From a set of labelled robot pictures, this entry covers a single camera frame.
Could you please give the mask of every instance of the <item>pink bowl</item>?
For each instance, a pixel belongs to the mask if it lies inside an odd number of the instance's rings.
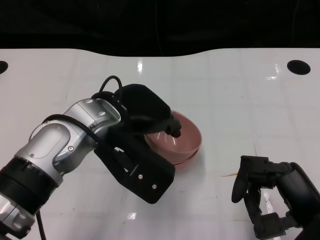
[[[146,142],[151,149],[171,163],[179,163],[191,157],[200,147],[202,136],[197,126],[179,112],[172,114],[181,123],[181,136],[174,138],[164,131],[147,134]]]
[[[173,164],[175,167],[175,172],[181,174],[188,171],[196,163],[198,159],[198,152],[199,150],[197,150],[191,157],[189,157],[185,161]]]

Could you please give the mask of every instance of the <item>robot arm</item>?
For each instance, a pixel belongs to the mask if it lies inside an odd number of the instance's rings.
[[[91,151],[120,184],[148,203],[157,202],[167,190],[175,167],[154,153],[140,136],[159,131],[179,136],[179,121],[145,86],[122,89],[123,101],[115,93],[100,91],[78,101],[64,115],[47,118],[0,171],[0,239],[7,233],[24,238],[63,176]],[[143,99],[136,101],[134,93]]]
[[[285,217],[276,212],[262,215],[261,188],[277,187],[289,208]],[[242,156],[232,190],[232,202],[244,199],[255,236],[260,240],[285,235],[285,230],[303,228],[296,240],[320,238],[320,194],[302,168],[292,162],[273,163],[267,157]]]

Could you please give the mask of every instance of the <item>white tabletop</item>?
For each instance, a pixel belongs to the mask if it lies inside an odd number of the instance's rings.
[[[146,85],[199,127],[199,161],[150,205],[89,154],[41,209],[47,239],[255,240],[244,202],[231,202],[235,177],[223,176],[238,171],[241,155],[257,154],[298,163],[320,189],[319,59],[320,49],[217,49],[162,58],[1,49],[9,68],[0,75],[0,167],[43,119],[117,75],[124,85]],[[291,73],[290,60],[305,61],[311,72]],[[276,189],[262,192],[260,207],[281,217],[288,210]],[[277,239],[292,240],[300,231]],[[40,239],[36,223],[25,239]]]

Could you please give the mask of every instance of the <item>black cable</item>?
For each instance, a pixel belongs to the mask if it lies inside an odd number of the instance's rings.
[[[42,223],[42,218],[41,218],[40,210],[39,210],[39,211],[37,212],[37,214],[36,214],[36,220],[37,220],[37,222],[38,222],[41,240],[47,240],[46,235],[45,235],[44,225],[43,225],[43,223]]]
[[[293,19],[292,19],[292,29],[291,29],[291,43],[294,42],[295,39],[295,23],[296,23],[296,15],[298,12],[300,0],[296,0],[296,5],[293,12]]]
[[[105,145],[103,140],[100,137],[98,137],[93,131],[91,131],[86,125],[84,125],[82,122],[74,119],[71,116],[67,116],[67,115],[63,115],[63,114],[53,114],[53,115],[48,116],[45,120],[43,120],[43,122],[52,121],[52,120],[65,120],[65,121],[68,121],[68,122],[78,126],[83,131],[85,131],[85,133],[88,134],[99,145]]]
[[[162,47],[160,44],[160,39],[159,39],[159,34],[158,34],[158,0],[155,0],[155,33],[156,33],[156,41],[158,43],[158,47],[159,47],[161,56],[164,57],[165,54],[162,50]]]
[[[121,100],[122,100],[122,83],[121,83],[120,78],[118,78],[117,76],[112,75],[112,76],[109,76],[106,80],[104,80],[104,82],[102,83],[102,85],[101,85],[101,87],[100,87],[99,93],[101,93],[101,92],[104,90],[106,84],[107,84],[111,79],[115,79],[115,80],[117,81],[117,83],[118,83],[118,86],[119,86],[119,100],[120,100],[120,102],[121,102]]]

